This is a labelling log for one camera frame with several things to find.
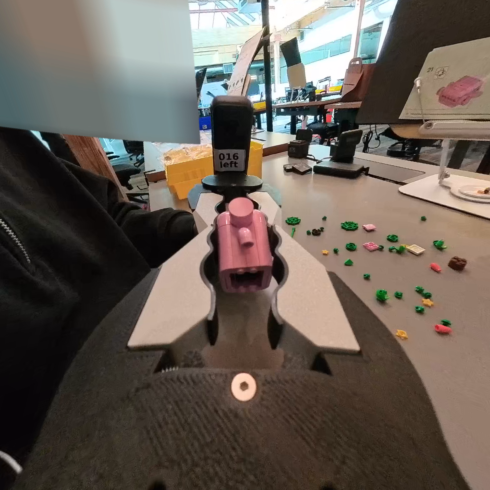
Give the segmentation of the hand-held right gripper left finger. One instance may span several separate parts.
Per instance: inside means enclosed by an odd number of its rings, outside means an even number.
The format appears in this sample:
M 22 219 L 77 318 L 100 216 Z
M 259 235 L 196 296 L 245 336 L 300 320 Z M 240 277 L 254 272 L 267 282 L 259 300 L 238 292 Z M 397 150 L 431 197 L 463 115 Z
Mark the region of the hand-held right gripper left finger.
M 160 267 L 129 337 L 130 350 L 201 350 L 215 343 L 216 292 L 204 273 L 213 226 Z

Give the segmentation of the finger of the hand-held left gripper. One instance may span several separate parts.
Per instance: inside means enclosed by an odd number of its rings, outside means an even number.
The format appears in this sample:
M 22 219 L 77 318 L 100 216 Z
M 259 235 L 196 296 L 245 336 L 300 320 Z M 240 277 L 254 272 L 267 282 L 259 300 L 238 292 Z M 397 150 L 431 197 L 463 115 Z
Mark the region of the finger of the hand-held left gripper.
M 266 216 L 268 225 L 280 226 L 280 206 L 269 193 L 256 191 L 250 194 L 250 199 L 258 204 L 259 210 Z
M 223 200 L 223 196 L 216 193 L 201 193 L 195 208 L 195 225 L 198 232 L 212 226 L 219 214 L 216 207 Z

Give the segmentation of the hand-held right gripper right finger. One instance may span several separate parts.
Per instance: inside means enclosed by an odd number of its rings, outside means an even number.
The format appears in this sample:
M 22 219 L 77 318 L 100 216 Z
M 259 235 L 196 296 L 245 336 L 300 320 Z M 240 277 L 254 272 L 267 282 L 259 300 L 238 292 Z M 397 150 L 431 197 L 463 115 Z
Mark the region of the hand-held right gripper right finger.
M 269 233 L 273 279 L 268 317 L 272 349 L 290 354 L 361 351 L 325 266 L 283 229 Z

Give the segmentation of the clear plastic bags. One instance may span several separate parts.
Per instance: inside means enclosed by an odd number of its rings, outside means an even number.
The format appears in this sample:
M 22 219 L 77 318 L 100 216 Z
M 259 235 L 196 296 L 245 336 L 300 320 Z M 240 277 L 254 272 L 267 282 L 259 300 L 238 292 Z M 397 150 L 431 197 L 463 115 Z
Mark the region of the clear plastic bags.
M 165 164 L 169 165 L 199 160 L 210 156 L 212 156 L 211 144 L 184 144 L 164 152 L 162 158 Z

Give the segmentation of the pale green instruction booklet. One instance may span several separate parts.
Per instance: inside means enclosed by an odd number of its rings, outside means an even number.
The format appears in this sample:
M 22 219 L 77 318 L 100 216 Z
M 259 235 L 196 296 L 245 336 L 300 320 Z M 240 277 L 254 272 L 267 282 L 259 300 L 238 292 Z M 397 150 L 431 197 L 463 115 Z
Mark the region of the pale green instruction booklet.
M 489 37 L 433 49 L 399 118 L 489 120 Z

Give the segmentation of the person's black jacket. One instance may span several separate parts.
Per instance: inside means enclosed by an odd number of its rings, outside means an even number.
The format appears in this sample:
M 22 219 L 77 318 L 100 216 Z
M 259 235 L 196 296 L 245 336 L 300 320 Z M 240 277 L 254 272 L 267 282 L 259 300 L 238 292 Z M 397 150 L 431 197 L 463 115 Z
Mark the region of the person's black jacket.
M 23 464 L 59 372 L 149 271 L 162 215 L 109 196 L 30 132 L 1 128 L 1 451 Z

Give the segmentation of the black metal pole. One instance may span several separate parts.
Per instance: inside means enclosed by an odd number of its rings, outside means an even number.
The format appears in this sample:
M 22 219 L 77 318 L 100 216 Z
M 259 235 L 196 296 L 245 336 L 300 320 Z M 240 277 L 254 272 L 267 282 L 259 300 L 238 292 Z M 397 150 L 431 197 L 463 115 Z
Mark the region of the black metal pole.
M 260 1 L 263 26 L 262 48 L 265 76 L 266 130 L 273 132 L 273 102 L 271 73 L 271 28 L 269 19 L 269 1 Z

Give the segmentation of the wooden top office desk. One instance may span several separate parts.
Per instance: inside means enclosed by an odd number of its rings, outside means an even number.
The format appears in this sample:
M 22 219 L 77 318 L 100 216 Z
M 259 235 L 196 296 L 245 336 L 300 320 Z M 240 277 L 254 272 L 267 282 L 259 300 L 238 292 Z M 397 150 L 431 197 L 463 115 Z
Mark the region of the wooden top office desk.
M 290 133 L 295 134 L 299 128 L 297 118 L 299 116 L 313 116 L 320 119 L 322 123 L 327 122 L 328 105 L 340 102 L 341 97 L 334 97 L 319 101 L 295 101 L 273 104 L 277 116 L 290 117 Z

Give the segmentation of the brown paper bag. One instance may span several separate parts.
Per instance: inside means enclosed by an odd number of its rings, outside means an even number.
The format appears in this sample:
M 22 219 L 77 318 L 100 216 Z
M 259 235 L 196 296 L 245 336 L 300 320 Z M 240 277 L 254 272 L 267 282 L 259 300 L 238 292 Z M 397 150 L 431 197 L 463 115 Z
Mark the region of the brown paper bag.
M 360 57 L 352 58 L 342 84 L 341 102 L 363 101 L 374 73 L 376 63 L 364 64 Z

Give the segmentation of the yellow plastic bin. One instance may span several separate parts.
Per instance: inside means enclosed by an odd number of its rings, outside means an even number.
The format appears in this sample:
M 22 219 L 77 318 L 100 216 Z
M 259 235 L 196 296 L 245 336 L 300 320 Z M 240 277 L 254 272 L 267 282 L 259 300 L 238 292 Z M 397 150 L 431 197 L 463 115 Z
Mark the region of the yellow plastic bin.
M 169 165 L 165 164 L 162 157 L 161 161 L 165 167 L 168 188 L 180 200 L 186 199 L 195 185 L 214 172 L 212 156 Z

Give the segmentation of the black office chair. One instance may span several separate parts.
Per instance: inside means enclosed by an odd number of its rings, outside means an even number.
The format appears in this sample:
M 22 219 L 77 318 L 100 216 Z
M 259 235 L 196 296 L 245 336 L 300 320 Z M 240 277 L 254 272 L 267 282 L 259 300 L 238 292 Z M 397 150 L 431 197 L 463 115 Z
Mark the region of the black office chair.
M 147 206 L 149 187 L 144 173 L 132 164 L 116 164 L 112 169 L 129 201 Z

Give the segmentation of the black and tan upright panel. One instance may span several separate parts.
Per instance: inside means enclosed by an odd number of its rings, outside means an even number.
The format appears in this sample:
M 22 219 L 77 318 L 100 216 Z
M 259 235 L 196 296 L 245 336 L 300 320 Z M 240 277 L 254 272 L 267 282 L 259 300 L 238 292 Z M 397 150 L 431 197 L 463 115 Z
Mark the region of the black and tan upright panel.
M 305 67 L 301 60 L 297 37 L 280 44 L 280 81 L 291 89 L 303 89 L 306 85 Z

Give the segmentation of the pink brick animal body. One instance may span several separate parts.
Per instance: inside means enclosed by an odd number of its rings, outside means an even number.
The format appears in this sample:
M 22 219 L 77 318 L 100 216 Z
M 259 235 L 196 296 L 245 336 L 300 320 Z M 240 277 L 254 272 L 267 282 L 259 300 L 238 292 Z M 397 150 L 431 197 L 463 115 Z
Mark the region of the pink brick animal body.
M 216 221 L 218 268 L 228 293 L 257 292 L 269 287 L 273 255 L 266 216 L 249 198 L 230 201 Z

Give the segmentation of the person's left forearm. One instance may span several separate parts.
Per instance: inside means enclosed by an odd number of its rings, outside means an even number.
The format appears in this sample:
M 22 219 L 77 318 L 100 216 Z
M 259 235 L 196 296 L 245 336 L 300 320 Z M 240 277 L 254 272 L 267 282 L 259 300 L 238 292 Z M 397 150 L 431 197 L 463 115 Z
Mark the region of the person's left forearm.
M 184 210 L 147 211 L 117 202 L 107 211 L 151 268 L 161 266 L 198 234 L 193 215 Z

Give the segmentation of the wooden post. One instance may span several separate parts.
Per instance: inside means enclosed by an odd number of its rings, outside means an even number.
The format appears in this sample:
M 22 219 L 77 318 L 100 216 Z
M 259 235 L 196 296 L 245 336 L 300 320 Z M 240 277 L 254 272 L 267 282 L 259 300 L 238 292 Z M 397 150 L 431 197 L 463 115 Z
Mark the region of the wooden post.
M 117 188 L 119 201 L 129 201 L 98 138 L 69 134 L 61 136 L 82 168 L 110 179 Z

